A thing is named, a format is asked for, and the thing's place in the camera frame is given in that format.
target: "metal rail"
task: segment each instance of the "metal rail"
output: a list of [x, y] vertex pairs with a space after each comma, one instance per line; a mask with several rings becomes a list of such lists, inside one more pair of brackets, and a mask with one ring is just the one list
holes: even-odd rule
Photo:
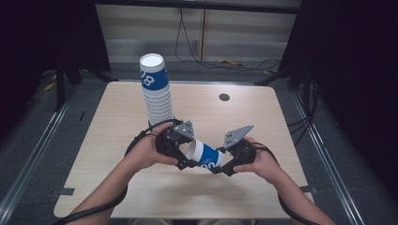
[[[307, 118], [307, 113], [303, 108], [303, 101], [297, 91], [293, 91], [293, 97], [295, 102], [298, 106], [299, 113], [303, 119]], [[362, 217], [360, 216], [360, 211], [356, 206], [353, 198], [351, 197], [350, 193], [348, 192], [342, 177], [340, 176], [339, 172], [337, 171], [333, 160], [331, 159], [328, 149], [326, 148], [324, 142], [319, 135], [314, 123], [309, 124], [308, 120], [305, 119], [305, 123], [307, 123], [307, 130], [314, 142], [315, 148], [325, 166], [325, 169], [329, 175], [331, 183], [334, 186], [334, 189], [339, 196], [340, 201], [342, 202], [343, 208], [346, 211], [351, 224], [353, 225], [363, 225], [364, 222]]]
[[30, 179], [32, 178], [33, 173], [38, 166], [38, 163], [44, 155], [50, 140], [52, 139], [56, 129], [58, 128], [59, 123], [61, 122], [65, 112], [67, 111], [70, 100], [74, 96], [76, 89], [77, 86], [72, 87], [68, 99], [60, 107], [60, 109], [54, 113], [49, 125], [46, 127], [44, 133], [41, 135], [40, 140], [38, 141], [29, 159], [23, 166], [20, 174], [17, 176], [7, 194], [4, 196], [3, 201], [0, 202], [0, 225], [6, 225], [9, 218], [11, 217], [15, 206], [17, 205], [19, 199], [22, 197], [23, 192], [25, 191]]

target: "blue and white cup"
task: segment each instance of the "blue and white cup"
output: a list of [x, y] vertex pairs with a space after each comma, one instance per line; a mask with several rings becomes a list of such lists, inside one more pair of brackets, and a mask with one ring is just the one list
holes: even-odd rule
[[173, 119], [170, 84], [163, 57], [155, 53], [146, 54], [140, 59], [140, 68], [149, 123], [154, 125]]
[[187, 159], [198, 162], [200, 167], [212, 169], [222, 165], [223, 154], [205, 143], [193, 140], [188, 147]]

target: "forearm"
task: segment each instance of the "forearm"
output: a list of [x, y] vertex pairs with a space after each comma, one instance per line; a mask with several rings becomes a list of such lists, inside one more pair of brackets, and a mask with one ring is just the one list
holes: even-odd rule
[[[104, 205], [116, 199], [138, 171], [131, 168], [125, 160], [120, 161], [100, 185], [73, 210], [72, 214]], [[107, 224], [113, 210], [114, 208], [89, 217], [83, 217], [70, 224]]]
[[278, 179], [273, 181], [272, 184], [286, 206], [295, 214], [318, 224], [334, 224], [322, 210], [307, 198], [297, 184], [283, 170], [280, 171]]

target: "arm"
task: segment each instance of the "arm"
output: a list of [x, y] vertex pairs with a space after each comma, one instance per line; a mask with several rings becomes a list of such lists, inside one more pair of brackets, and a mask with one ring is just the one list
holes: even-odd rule
[[[73, 210], [72, 214], [109, 203], [117, 198], [131, 178], [144, 168], [148, 168], [155, 163], [176, 165], [178, 161], [175, 158], [159, 154], [155, 147], [156, 136], [154, 135], [159, 135], [168, 127], [170, 125], [160, 126], [151, 132], [153, 135], [147, 135], [139, 141], [93, 193]], [[112, 208], [89, 217], [83, 217], [70, 224], [107, 224], [113, 211]]]
[[[262, 147], [256, 140], [245, 137], [254, 147]], [[302, 193], [298, 185], [278, 165], [270, 153], [257, 150], [257, 156], [252, 164], [236, 166], [237, 173], [254, 172], [272, 184], [283, 199], [287, 207], [302, 218], [318, 224], [334, 224], [334, 222], [320, 210], [307, 196]]]

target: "stack of cups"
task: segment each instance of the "stack of cups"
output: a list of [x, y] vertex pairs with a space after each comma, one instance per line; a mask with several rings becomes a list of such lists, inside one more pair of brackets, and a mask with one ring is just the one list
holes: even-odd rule
[[173, 119], [170, 84], [159, 54], [146, 54], [140, 59], [141, 83], [150, 125]]

